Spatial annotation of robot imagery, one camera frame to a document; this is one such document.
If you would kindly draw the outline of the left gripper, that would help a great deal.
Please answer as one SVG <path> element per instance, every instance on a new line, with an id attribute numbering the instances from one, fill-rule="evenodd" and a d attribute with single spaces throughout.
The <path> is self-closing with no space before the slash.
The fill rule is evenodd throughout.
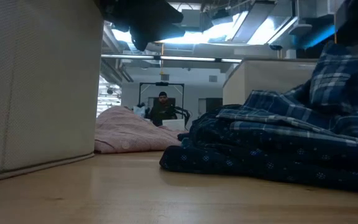
<path id="1" fill-rule="evenodd" d="M 165 0 L 100 0 L 99 11 L 114 29 L 128 32 L 140 51 L 150 42 L 184 36 L 178 27 L 183 14 Z"/>

